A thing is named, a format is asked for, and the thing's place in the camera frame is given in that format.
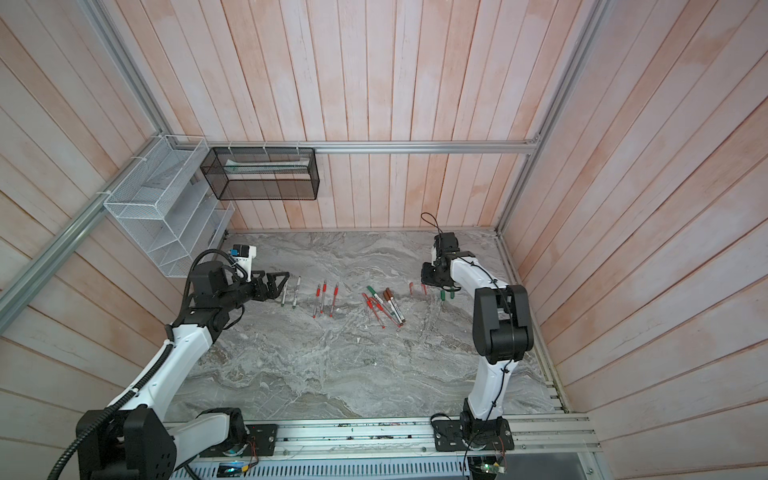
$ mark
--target wooden wall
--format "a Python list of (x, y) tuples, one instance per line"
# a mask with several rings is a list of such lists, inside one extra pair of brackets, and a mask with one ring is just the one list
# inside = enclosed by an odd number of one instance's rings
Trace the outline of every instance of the wooden wall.
[[(594, 0), (104, 0), (174, 133), (211, 141), (533, 137)], [(496, 225), (514, 154), (321, 155), (319, 199), (233, 227)]]
[[(77, 0), (0, 2), (0, 289), (153, 133)], [(48, 474), (81, 413), (156, 353), (180, 298), (102, 221), (0, 339), (5, 477)]]
[(616, 478), (768, 478), (767, 25), (618, 2), (505, 231)]

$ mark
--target black mounting plate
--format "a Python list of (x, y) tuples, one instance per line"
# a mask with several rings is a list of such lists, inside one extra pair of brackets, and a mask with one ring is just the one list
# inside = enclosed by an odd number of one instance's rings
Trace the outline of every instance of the black mounting plate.
[[(438, 452), (464, 452), (467, 449), (467, 444), (464, 441), (464, 432), (459, 420), (432, 420), (432, 424), (435, 430), (435, 450)], [(502, 449), (514, 450), (515, 443), (512, 441), (512, 435), (511, 433), (506, 435), (507, 432), (511, 432), (509, 422), (502, 419), (502, 434), (500, 438), (493, 438), (482, 449), (473, 448), (469, 451), (496, 450), (501, 452)]]
[[(275, 423), (252, 423), (246, 424), (249, 435), (248, 440), (254, 440), (256, 443), (256, 455), (259, 457), (271, 457), (275, 454), (275, 439), (277, 438), (277, 424)], [(250, 458), (250, 448), (246, 447), (241, 455), (233, 458)], [(201, 458), (221, 457), (221, 452), (216, 447), (200, 452)]]

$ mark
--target robotic arm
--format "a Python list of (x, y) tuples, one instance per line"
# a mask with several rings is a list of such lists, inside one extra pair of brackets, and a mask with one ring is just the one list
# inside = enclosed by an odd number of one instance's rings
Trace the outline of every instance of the robotic arm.
[(502, 402), (512, 370), (533, 348), (528, 293), (522, 285), (494, 278), (472, 252), (461, 251), (453, 233), (435, 235), (432, 262), (422, 265), (422, 283), (468, 291), (475, 300), (472, 339), (480, 355), (475, 386), (464, 402), (462, 432), (467, 445), (499, 434)]
[[(229, 261), (198, 262), (209, 253)], [(222, 452), (238, 450), (246, 443), (248, 431), (240, 409), (211, 409), (175, 429), (163, 426), (170, 401), (197, 360), (230, 328), (230, 312), (242, 309), (250, 300), (264, 301), (280, 296), (288, 272), (251, 272), (256, 247), (235, 245), (231, 256), (220, 250), (206, 250), (192, 263), (183, 306), (172, 325), (166, 325), (168, 339), (149, 365), (106, 409), (86, 412), (78, 422), (77, 439), (51, 471), (57, 478), (68, 457), (77, 449), (80, 478), (145, 479), (170, 478), (173, 471), (198, 453), (218, 445)], [(233, 275), (231, 282), (226, 272)], [(189, 287), (194, 293), (189, 295)]]

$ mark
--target gray marble surface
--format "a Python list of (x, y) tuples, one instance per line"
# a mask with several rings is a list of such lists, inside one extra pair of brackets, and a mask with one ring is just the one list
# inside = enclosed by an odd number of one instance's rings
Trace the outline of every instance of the gray marble surface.
[[(505, 278), (494, 234), (459, 231), (462, 249)], [(472, 389), (478, 355), (472, 345), (472, 298), (441, 301), (417, 292), (434, 233), (342, 232), (233, 235), (257, 246), (254, 268), (288, 270), (286, 306), (247, 304), (243, 319), (219, 337), (193, 368), (166, 420), (236, 406), (246, 419), (320, 419), (457, 414)], [(299, 306), (290, 301), (301, 276)], [(339, 282), (333, 318), (312, 318), (317, 284)], [(414, 282), (415, 295), (409, 294)], [(363, 303), (366, 285), (390, 287), (407, 322), (382, 329)], [(326, 294), (326, 303), (330, 297)], [(512, 373), (505, 413), (554, 411), (538, 362), (526, 354)]]

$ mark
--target black mesh basket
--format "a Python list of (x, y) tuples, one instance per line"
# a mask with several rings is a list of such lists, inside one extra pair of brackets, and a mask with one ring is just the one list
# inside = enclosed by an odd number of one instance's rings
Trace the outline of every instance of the black mesh basket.
[(312, 148), (214, 147), (200, 166), (219, 200), (316, 200)]

